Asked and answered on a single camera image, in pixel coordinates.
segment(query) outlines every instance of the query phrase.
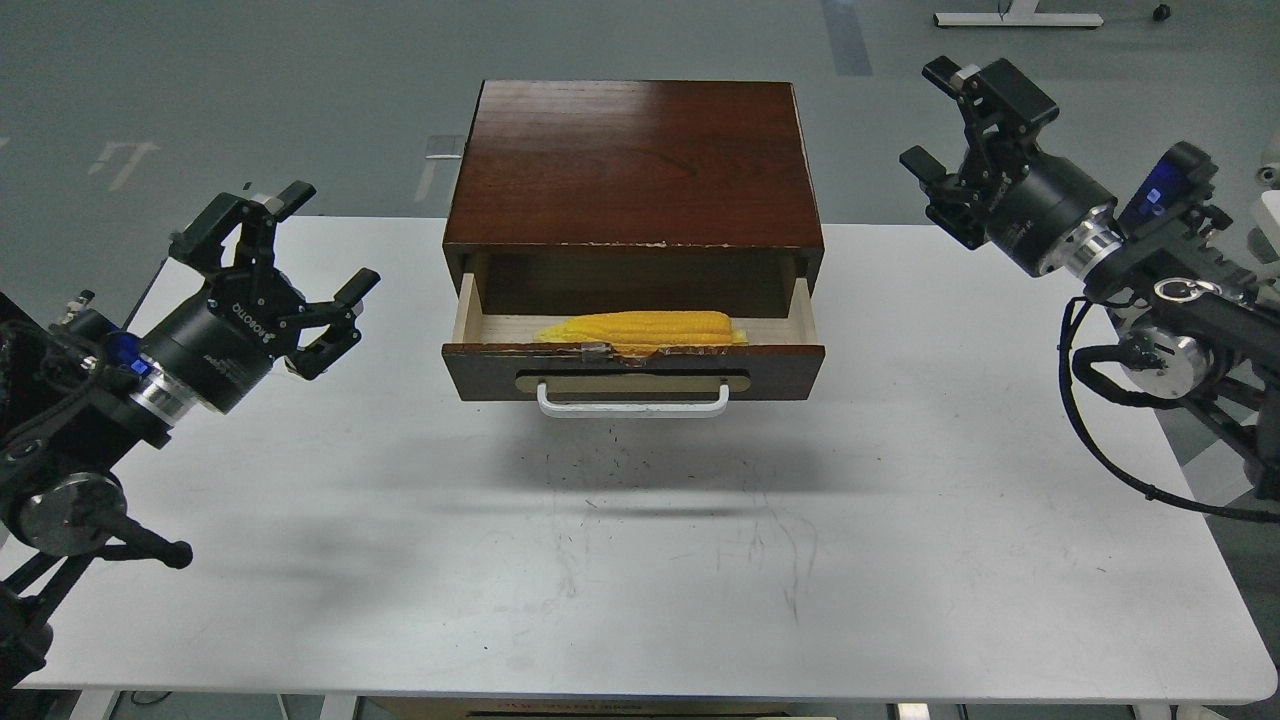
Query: wooden cabinet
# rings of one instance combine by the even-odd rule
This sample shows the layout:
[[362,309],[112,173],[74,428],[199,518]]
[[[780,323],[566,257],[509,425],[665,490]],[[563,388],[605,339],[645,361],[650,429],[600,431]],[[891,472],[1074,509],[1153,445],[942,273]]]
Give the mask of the wooden cabinet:
[[[824,354],[822,252],[790,85],[489,81],[444,232],[458,291],[444,360],[463,400],[529,400],[547,378],[566,397],[682,398],[724,379],[736,400],[803,400]],[[628,357],[532,340],[621,310],[719,310],[748,345]]]

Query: corn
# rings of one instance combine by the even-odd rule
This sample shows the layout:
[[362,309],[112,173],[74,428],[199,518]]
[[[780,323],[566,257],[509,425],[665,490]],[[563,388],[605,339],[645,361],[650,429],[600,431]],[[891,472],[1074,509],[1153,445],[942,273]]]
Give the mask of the corn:
[[649,355],[663,347],[746,345],[728,315],[713,310],[632,310],[579,315],[543,328],[536,342],[608,342],[622,355]]

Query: wooden top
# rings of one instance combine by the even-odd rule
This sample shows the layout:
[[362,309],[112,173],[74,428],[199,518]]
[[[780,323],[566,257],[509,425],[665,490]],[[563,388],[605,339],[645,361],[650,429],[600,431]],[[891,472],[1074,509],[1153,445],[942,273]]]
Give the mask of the wooden top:
[[791,86],[488,81],[444,246],[771,249],[813,258],[815,274],[822,232]]

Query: black cable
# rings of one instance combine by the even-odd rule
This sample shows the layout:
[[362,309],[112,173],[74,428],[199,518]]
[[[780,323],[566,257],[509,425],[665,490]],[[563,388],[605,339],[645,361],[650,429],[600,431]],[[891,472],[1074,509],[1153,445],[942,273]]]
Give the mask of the black cable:
[[67,350],[58,343],[45,346],[45,356],[40,359],[38,378],[49,387],[63,395],[76,392],[83,382],[83,369],[79,363],[67,354]]
[[45,573],[51,570],[54,565],[61,561],[61,557],[55,555],[45,555],[44,552],[37,552],[32,555],[29,560],[22,564],[20,568],[13,571],[0,585],[9,588],[13,593],[22,593],[29,588],[36,580],[42,578]]
[[151,692],[151,691],[133,691],[133,692],[131,692],[129,693],[129,702],[132,702],[133,705],[137,705],[140,707],[146,707],[148,705],[160,705],[161,702],[164,702],[165,700],[168,700],[169,696],[173,694],[173,691],[169,691],[166,693],[161,693],[160,697],[157,697],[155,700],[148,700],[146,702],[142,702],[142,701],[138,700],[138,693],[142,693],[142,692]]
[[8,425],[10,379],[9,372],[13,365],[13,348],[17,338],[4,324],[0,324],[0,428]]
[[1101,395],[1115,405],[1126,407],[1153,407],[1156,410],[1174,410],[1180,407],[1176,400],[1156,397],[1146,392],[1124,389],[1115,380],[1094,368],[1100,363],[1119,363],[1133,370],[1146,370],[1158,368],[1158,363],[1151,363],[1133,346],[1123,345],[1097,345],[1082,347],[1071,356],[1071,374],[1084,383],[1094,395]]
[[169,261],[168,256],[163,258],[160,260],[160,265],[156,266],[156,272],[151,273],[151,279],[147,281],[147,287],[142,288],[142,295],[138,295],[138,301],[133,304],[133,307],[129,310],[129,315],[124,318],[124,324],[120,325],[122,331],[129,329],[129,325],[133,324],[133,318],[136,318],[138,315],[138,310],[142,309],[142,301],[146,300],[148,295],[151,295],[151,288],[155,287],[156,281],[160,278],[160,272],[164,270],[164,264],[168,261]]
[[36,594],[35,611],[27,618],[28,628],[40,628],[49,621],[49,616],[67,600],[67,593],[84,575],[91,562],[93,562],[92,555],[77,555],[63,560],[61,566],[54,570],[54,577],[49,578]]
[[[1076,313],[1075,306],[1080,302],[1083,302],[1083,306],[1079,313]],[[1276,512],[1267,512],[1265,510],[1236,510],[1234,507],[1224,507],[1220,505],[1206,505],[1203,502],[1197,502],[1194,500],[1162,491],[1151,483],[1144,483],[1130,475],[1119,465],[1112,462],[1105,452],[1102,452],[1102,448],[1093,441],[1093,436],[1089,434],[1088,428],[1084,425],[1084,419],[1080,416],[1080,409],[1076,407],[1075,404],[1075,393],[1071,389],[1071,342],[1075,341],[1075,333],[1080,329],[1080,324],[1084,323],[1084,316],[1089,313],[1089,307],[1092,306],[1093,302],[1087,297],[1073,297],[1066,304],[1066,309],[1062,311],[1062,332],[1059,336],[1057,343],[1057,387],[1062,396],[1062,407],[1066,410],[1066,418],[1071,423],[1071,429],[1075,430],[1075,436],[1080,438],[1080,442],[1089,451],[1089,454],[1093,455],[1093,457],[1120,482],[1140,492],[1147,497],[1147,500],[1158,500],[1160,502],[1172,505],[1174,507],[1180,507],[1183,510],[1216,515],[1219,518],[1229,518],[1231,520],[1280,524],[1280,514]]]
[[[10,331],[18,331],[23,334],[27,334],[28,337],[35,337],[41,343],[46,345],[49,343],[49,336],[35,324],[18,323],[10,320],[8,323],[4,323],[4,325],[6,325],[8,329]],[[84,380],[79,386],[77,386],[72,392],[67,393],[61,400],[59,400],[54,405],[37,413],[35,416],[29,418],[26,423],[9,430],[4,436],[4,438],[0,438],[0,447],[8,447],[14,438],[22,437],[22,434],[26,433],[27,430],[41,425],[50,418],[68,410],[77,402],[82,401],[84,396],[87,396],[88,392],[93,389],[93,383],[102,374],[102,370],[106,369],[106,354],[102,351],[100,346],[87,340],[77,338],[70,333],[60,333],[59,340],[67,342],[68,345],[72,345],[73,347],[86,352],[87,355],[92,355],[93,357],[97,359],[97,361],[93,364],[93,368],[88,372],[88,375],[84,378]]]
[[1089,302],[1093,302],[1094,305],[1101,305],[1103,307],[1110,307],[1112,310],[1126,310],[1138,304],[1138,296],[1135,293],[1133,297],[1125,300],[1124,302],[1111,302],[1110,300],[1091,300]]

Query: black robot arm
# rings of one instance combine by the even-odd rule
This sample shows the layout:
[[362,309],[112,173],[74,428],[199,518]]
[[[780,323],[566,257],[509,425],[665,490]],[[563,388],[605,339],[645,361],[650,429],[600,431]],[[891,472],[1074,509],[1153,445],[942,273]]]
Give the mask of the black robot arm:
[[[1280,497],[1280,295],[1208,245],[1231,224],[1208,204],[1208,155],[1170,147],[1116,218],[1115,196],[1039,149],[1059,109],[1011,63],[961,68],[943,56],[923,74],[956,101],[968,143],[955,173],[919,146],[899,158],[928,197],[925,215],[970,250],[996,245],[1029,275],[1068,268],[1120,334],[1078,351],[1068,379],[1112,402],[1187,407],[1244,457],[1260,497]],[[1245,360],[1263,387],[1228,377]],[[1140,392],[1102,363],[1120,364]],[[1239,425],[1220,400],[1257,410],[1257,424]]]
[[[275,268],[276,225],[312,195],[296,182],[276,197],[215,197],[169,249],[204,286],[143,337],[84,307],[87,291],[47,331],[0,296],[0,521],[37,551],[0,584],[0,692],[44,666],[49,616],[93,559],[191,564],[191,546],[128,516],[115,462],[140,441],[163,447],[197,404],[229,411],[280,357],[314,379],[360,341],[356,316],[378,273],[361,269],[332,301],[307,302]],[[326,329],[298,347],[316,327]]]

